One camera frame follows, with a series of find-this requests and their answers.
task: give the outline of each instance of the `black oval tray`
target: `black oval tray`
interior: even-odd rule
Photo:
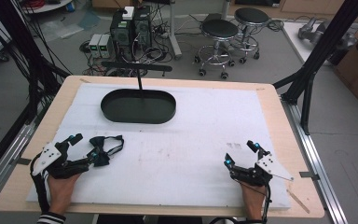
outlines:
[[[165,123],[175,115],[175,98],[166,91],[120,89],[101,101],[103,115],[114,122]]]

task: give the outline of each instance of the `black frame bar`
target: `black frame bar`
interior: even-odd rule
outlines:
[[[296,105],[298,97],[304,92],[301,127],[306,134],[310,134],[308,125],[313,80],[324,61],[333,52],[338,41],[345,35],[357,17],[358,0],[346,0],[303,66],[291,76],[273,84],[275,89],[279,89],[292,82],[289,90],[282,95],[282,100],[290,105]]]

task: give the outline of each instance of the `black stool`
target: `black stool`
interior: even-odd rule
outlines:
[[[245,56],[240,58],[240,63],[246,62],[248,51],[252,50],[255,50],[254,58],[259,59],[259,45],[252,34],[268,23],[269,16],[259,9],[243,7],[235,11],[234,18],[240,23],[242,32],[236,36],[235,41],[231,42],[231,46],[245,51]]]
[[[196,63],[202,62],[200,76],[206,75],[203,66],[208,63],[210,65],[222,65],[223,72],[220,77],[222,79],[228,78],[225,65],[228,63],[229,66],[234,66],[235,63],[228,51],[220,47],[220,43],[234,38],[238,33],[237,26],[229,21],[210,20],[201,25],[201,31],[205,36],[211,37],[214,44],[200,48],[195,57]]]

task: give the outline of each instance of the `striped sleeve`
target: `striped sleeve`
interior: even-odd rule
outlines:
[[[44,212],[40,215],[39,220],[37,220],[37,224],[62,224],[66,220],[66,217],[61,215],[51,213],[51,212]]]

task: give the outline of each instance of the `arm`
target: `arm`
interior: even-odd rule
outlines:
[[[73,175],[67,179],[55,179],[51,175],[48,176],[48,187],[51,196],[50,209],[48,212],[42,213],[37,221],[38,224],[58,224],[65,221],[63,215],[71,204],[75,182],[79,177],[80,175]]]
[[[266,198],[266,187],[251,186],[240,182],[245,214],[248,220],[262,220],[261,210]]]

